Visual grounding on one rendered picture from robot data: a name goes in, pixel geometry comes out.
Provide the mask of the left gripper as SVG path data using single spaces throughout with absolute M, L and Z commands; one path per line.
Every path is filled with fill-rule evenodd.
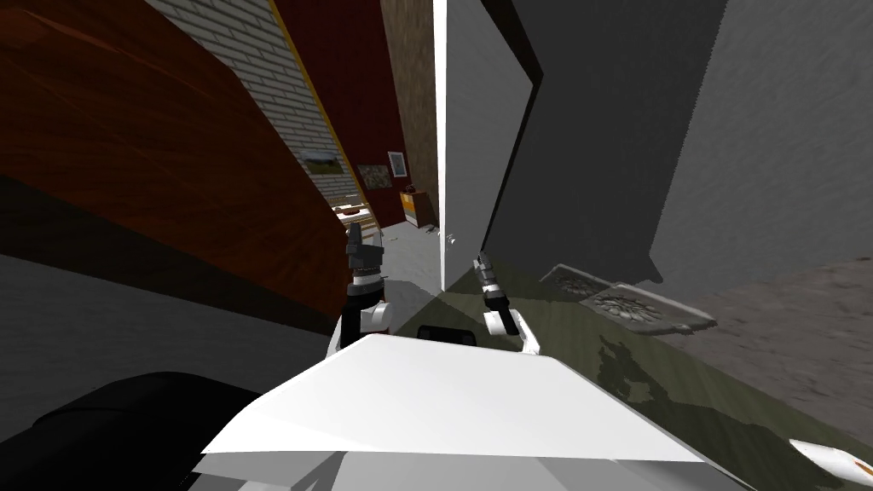
M 362 244 L 361 224 L 358 222 L 349 226 L 346 253 L 349 268 L 353 271 L 380 269 L 383 266 L 384 247 Z

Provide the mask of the wooden table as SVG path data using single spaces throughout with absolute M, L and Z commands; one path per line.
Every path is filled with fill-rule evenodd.
M 381 235 L 379 225 L 369 204 L 359 194 L 330 198 L 327 203 L 346 229 L 350 229 L 352 223 L 359 223 L 364 239 Z

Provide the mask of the brown landscape picture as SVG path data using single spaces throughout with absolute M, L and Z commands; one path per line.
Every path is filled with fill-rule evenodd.
M 366 190 L 393 187 L 392 175 L 387 165 L 358 165 L 357 170 Z

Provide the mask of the orange cabinet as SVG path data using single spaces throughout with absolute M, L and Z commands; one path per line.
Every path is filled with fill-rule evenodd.
M 437 214 L 428 193 L 423 190 L 400 193 L 402 209 L 408 222 L 416 228 L 437 226 Z

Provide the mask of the green landscape picture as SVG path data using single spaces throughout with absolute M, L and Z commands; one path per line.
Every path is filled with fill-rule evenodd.
M 300 151 L 298 157 L 304 168 L 312 175 L 344 174 L 341 157 L 337 153 L 306 150 Z

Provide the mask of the white door leaf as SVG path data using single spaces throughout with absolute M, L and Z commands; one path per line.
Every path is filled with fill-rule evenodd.
M 483 0 L 433 0 L 441 281 L 482 249 L 532 81 Z M 442 235 L 453 234 L 446 247 Z

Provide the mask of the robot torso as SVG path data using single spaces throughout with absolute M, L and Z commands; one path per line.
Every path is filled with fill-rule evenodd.
M 755 491 L 549 356 L 369 335 L 258 397 L 188 491 Z

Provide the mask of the green carpet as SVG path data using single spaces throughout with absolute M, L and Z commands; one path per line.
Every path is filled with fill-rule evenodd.
M 805 415 L 658 337 L 630 332 L 576 297 L 503 262 L 500 286 L 543 355 L 564 362 L 755 491 L 873 491 L 799 453 L 803 441 L 873 466 L 873 447 Z

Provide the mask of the white oblong object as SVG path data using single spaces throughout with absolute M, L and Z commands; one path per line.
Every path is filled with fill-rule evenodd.
M 790 439 L 789 444 L 831 475 L 873 488 L 873 465 L 862 459 L 838 448 L 810 442 Z

